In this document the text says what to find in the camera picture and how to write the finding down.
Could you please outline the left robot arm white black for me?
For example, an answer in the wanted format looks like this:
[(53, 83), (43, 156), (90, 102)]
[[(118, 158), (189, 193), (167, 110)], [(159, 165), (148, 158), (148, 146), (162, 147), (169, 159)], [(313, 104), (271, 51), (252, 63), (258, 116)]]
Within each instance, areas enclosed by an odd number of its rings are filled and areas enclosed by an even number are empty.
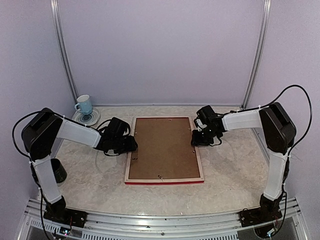
[(33, 119), (23, 128), (21, 138), (35, 173), (35, 180), (46, 202), (46, 219), (64, 224), (75, 220), (66, 207), (52, 168), (52, 148), (56, 139), (68, 140), (115, 156), (138, 149), (130, 125), (117, 118), (108, 119), (107, 126), (95, 129), (66, 118), (49, 108), (32, 113)]

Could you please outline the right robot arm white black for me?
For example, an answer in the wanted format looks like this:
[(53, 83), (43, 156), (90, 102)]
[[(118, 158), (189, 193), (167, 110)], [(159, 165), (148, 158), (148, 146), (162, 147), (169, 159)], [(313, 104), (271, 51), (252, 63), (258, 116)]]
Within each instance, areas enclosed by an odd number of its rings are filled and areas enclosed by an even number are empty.
[(285, 194), (285, 181), (289, 173), (290, 150), (296, 137), (296, 127), (278, 102), (265, 107), (216, 113), (209, 105), (202, 107), (194, 119), (191, 145), (215, 146), (225, 132), (242, 129), (261, 129), (269, 156), (266, 187), (260, 197), (259, 207), (244, 209), (239, 213), (241, 224), (250, 226), (274, 221), (282, 217), (280, 202)]

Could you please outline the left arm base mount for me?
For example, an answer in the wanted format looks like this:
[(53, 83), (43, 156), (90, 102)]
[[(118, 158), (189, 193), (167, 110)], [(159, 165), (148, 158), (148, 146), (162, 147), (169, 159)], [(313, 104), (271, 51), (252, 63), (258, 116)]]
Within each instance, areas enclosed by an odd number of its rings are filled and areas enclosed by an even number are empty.
[(46, 210), (43, 214), (46, 220), (78, 228), (84, 228), (87, 216), (88, 213), (85, 211), (70, 208), (65, 208), (62, 213), (53, 213)]

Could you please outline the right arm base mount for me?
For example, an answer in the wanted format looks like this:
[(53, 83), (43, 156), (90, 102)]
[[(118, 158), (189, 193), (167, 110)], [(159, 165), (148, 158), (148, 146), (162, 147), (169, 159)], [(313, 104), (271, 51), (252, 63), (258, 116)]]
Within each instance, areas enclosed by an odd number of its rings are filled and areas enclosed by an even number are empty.
[(243, 228), (275, 221), (283, 216), (280, 210), (263, 212), (260, 207), (252, 209), (245, 208), (240, 211), (238, 215)]

